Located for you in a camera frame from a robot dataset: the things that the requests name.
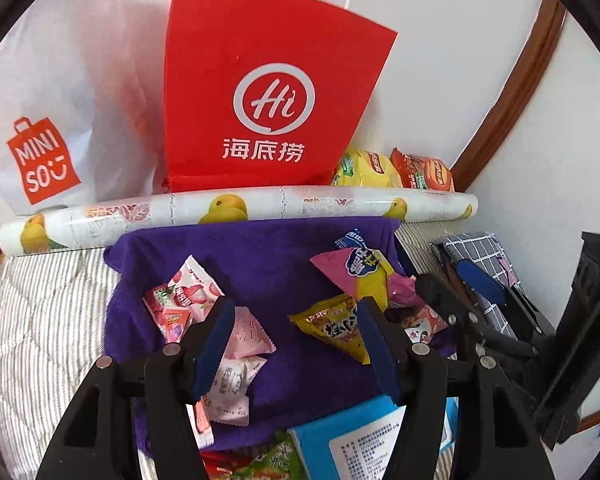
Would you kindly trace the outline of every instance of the gray checkered cloth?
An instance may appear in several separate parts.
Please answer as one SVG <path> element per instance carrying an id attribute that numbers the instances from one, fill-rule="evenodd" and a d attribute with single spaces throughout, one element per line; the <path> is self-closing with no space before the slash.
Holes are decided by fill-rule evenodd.
<path id="1" fill-rule="evenodd" d="M 457 263 L 459 260 L 471 260 L 503 285 L 513 285 L 524 292 L 520 279 L 494 233 L 475 232 L 449 235 L 433 241 L 431 249 L 440 262 L 443 262 L 445 258 L 453 263 Z M 490 303 L 466 283 L 465 286 L 474 292 L 478 300 L 476 306 L 482 309 L 489 324 L 500 333 L 517 339 L 498 306 Z"/>

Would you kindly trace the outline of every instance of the orange snack bag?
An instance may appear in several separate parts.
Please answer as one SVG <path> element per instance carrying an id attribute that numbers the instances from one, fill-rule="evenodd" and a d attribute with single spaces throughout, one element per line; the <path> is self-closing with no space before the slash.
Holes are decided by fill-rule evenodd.
<path id="1" fill-rule="evenodd" d="M 427 156 L 405 155 L 394 148 L 391 163 L 400 174 L 403 187 L 454 191 L 454 179 L 441 160 Z"/>

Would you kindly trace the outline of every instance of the yellow snack packet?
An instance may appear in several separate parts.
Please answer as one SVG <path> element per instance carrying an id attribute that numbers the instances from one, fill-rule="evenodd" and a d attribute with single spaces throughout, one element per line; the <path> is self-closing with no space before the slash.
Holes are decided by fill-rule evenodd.
<path id="1" fill-rule="evenodd" d="M 358 330 L 356 311 L 356 300 L 341 294 L 330 300 L 319 301 L 300 314 L 289 316 L 289 321 L 305 334 L 317 337 L 363 365 L 368 365 L 369 354 Z"/>
<path id="2" fill-rule="evenodd" d="M 331 185 L 402 187 L 402 180 L 389 157 L 364 150 L 349 150 L 340 159 Z"/>

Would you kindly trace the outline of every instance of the gray striped fabric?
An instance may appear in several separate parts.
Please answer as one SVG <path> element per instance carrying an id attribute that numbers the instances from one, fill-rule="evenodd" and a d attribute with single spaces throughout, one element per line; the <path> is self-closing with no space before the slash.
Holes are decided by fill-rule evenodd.
<path id="1" fill-rule="evenodd" d="M 440 266 L 440 262 L 431 251 L 430 245 L 437 238 L 451 236 L 461 231 L 462 225 L 464 225 L 464 222 L 461 220 L 403 223 L 396 230 L 395 237 L 404 248 L 418 273 L 430 272 L 446 282 L 442 266 Z"/>
<path id="2" fill-rule="evenodd" d="M 7 258 L 0 268 L 0 450 L 14 480 L 34 480 L 64 410 L 102 354 L 120 276 L 103 249 Z M 157 478 L 140 453 L 145 480 Z"/>

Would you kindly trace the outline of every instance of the blue snack wrapper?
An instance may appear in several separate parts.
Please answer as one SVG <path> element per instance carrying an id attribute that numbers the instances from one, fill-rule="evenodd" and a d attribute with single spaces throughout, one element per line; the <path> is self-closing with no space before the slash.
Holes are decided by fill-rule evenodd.
<path id="1" fill-rule="evenodd" d="M 349 231 L 342 238 L 338 238 L 334 242 L 334 244 L 339 249 L 347 249 L 353 247 L 366 249 L 365 239 L 362 237 L 358 229 L 353 229 L 353 231 Z"/>

